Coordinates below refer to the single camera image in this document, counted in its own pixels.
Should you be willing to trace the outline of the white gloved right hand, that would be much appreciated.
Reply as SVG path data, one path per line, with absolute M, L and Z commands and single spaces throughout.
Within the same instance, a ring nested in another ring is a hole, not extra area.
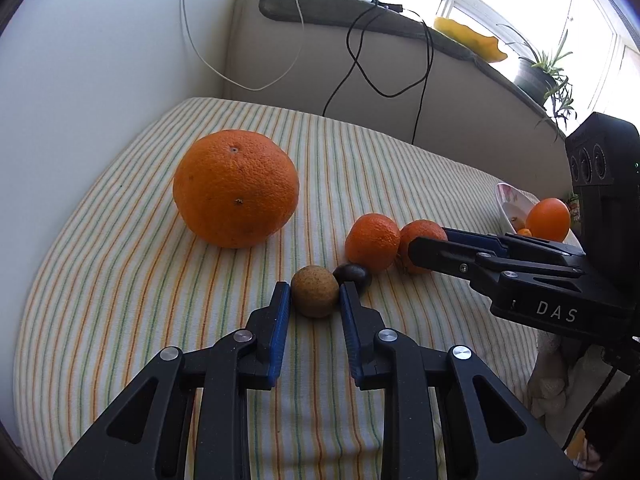
M 612 369 L 600 346 L 540 330 L 525 406 L 561 444 Z

